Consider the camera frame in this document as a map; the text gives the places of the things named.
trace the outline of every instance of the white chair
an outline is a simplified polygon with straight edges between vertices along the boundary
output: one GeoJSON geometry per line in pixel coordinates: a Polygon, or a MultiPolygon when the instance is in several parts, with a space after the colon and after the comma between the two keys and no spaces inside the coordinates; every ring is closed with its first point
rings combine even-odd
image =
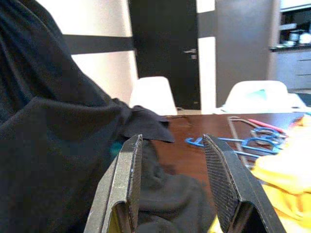
{"type": "Polygon", "coordinates": [[[138,79],[134,84],[129,105],[140,105],[160,116],[177,115],[171,87],[165,77],[138,79]]]}
{"type": "Polygon", "coordinates": [[[293,96],[280,81],[244,81],[231,89],[225,104],[217,114],[290,113],[299,111],[293,96]]]}

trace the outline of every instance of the kitchen counter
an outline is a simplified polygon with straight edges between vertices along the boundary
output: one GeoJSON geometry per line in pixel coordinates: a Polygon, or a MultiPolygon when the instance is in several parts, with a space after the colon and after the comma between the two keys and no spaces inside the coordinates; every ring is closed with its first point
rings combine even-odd
{"type": "Polygon", "coordinates": [[[311,49],[311,44],[309,44],[309,45],[293,46],[293,47],[284,47],[284,48],[269,47],[269,49],[270,49],[272,52],[294,51],[294,50],[306,50],[306,49],[311,49]]]}

